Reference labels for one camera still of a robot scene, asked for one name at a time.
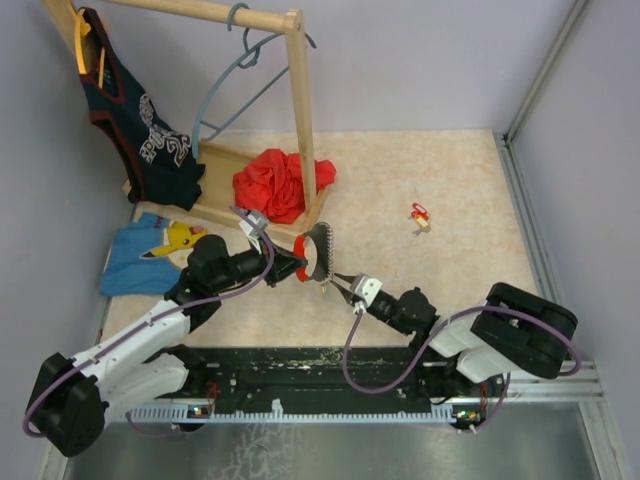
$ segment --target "blue t-shirt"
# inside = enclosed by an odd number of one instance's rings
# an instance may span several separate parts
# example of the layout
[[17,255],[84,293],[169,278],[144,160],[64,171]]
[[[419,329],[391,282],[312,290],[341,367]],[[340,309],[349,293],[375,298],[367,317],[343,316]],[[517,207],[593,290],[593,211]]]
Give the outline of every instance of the blue t-shirt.
[[113,240],[100,291],[106,296],[163,294],[187,266],[193,245],[206,229],[144,213],[119,229]]

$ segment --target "white wall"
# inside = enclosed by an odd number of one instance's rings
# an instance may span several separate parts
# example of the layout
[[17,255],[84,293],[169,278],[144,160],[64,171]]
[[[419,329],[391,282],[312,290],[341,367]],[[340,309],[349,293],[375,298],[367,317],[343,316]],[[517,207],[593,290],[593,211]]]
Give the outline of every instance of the white wall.
[[[161,114],[190,130],[205,92],[242,53],[239,28],[88,2],[107,19],[117,53]],[[571,0],[262,0],[305,12],[314,129],[493,128],[504,131],[559,30]],[[261,37],[252,32],[251,39]],[[284,40],[234,74],[209,118],[223,120],[285,65]],[[294,128],[288,79],[233,126]]]
[[640,3],[595,1],[516,140],[579,345],[640,476]]
[[33,478],[45,441],[20,422],[40,363],[84,349],[98,280],[130,206],[88,122],[73,58],[36,0],[0,5],[0,476]]

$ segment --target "speckled floor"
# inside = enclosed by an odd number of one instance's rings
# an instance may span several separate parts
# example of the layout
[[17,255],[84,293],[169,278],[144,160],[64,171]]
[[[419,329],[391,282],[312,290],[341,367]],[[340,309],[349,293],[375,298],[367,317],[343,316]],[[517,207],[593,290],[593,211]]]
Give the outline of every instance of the speckled floor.
[[[314,140],[316,158],[328,158],[338,169],[320,215],[335,231],[336,271],[373,275],[396,296],[418,286],[444,315],[479,303],[498,281],[535,292],[490,131],[320,133]],[[221,143],[256,153],[276,146],[297,150],[290,134],[227,135]],[[417,237],[412,235],[416,224],[407,218],[413,202],[432,216],[431,232]],[[144,210],[205,226],[224,236],[231,254],[247,248],[239,230],[155,205]],[[114,298],[103,338],[146,313],[159,298]],[[225,302],[184,343],[342,345],[353,319],[335,289],[323,295],[317,284],[290,278],[275,289],[259,285]],[[406,337],[366,317],[354,344],[406,342]]]

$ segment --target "wooden clothes rack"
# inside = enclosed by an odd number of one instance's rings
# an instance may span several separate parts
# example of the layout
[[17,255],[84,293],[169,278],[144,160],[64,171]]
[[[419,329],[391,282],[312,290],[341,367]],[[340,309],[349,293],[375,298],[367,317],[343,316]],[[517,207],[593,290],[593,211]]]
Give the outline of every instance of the wooden clothes rack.
[[[230,6],[208,3],[203,0],[105,1],[223,24],[227,23],[231,11]],[[73,11],[69,8],[69,0],[41,0],[41,3],[73,51],[75,18]],[[271,224],[268,232],[274,238],[292,242],[300,233],[308,231],[316,222],[329,192],[329,187],[326,187],[316,194],[304,17],[302,11],[298,9],[289,10],[284,15],[239,9],[233,15],[231,23],[239,27],[279,33],[284,35],[286,39],[293,112],[302,167],[305,211],[291,225]],[[256,154],[215,143],[200,142],[199,146],[199,161],[204,163],[207,168],[199,182],[202,195],[189,213],[198,218],[237,227],[238,218],[228,208],[229,205],[235,204],[232,178],[235,173],[244,169],[256,157]]]

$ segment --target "navy jersey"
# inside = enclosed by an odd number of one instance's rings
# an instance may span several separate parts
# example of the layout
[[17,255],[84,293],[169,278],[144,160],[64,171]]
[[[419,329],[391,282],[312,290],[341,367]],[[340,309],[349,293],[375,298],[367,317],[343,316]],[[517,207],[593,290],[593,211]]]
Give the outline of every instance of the navy jersey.
[[[144,88],[116,57],[95,10],[84,19],[91,26],[87,40],[93,52],[89,72],[80,81],[89,104],[91,123],[116,146],[131,183],[130,200],[191,209],[202,190],[204,165],[191,153],[188,135],[171,129],[156,112]],[[105,50],[103,86],[98,86],[99,59]]]

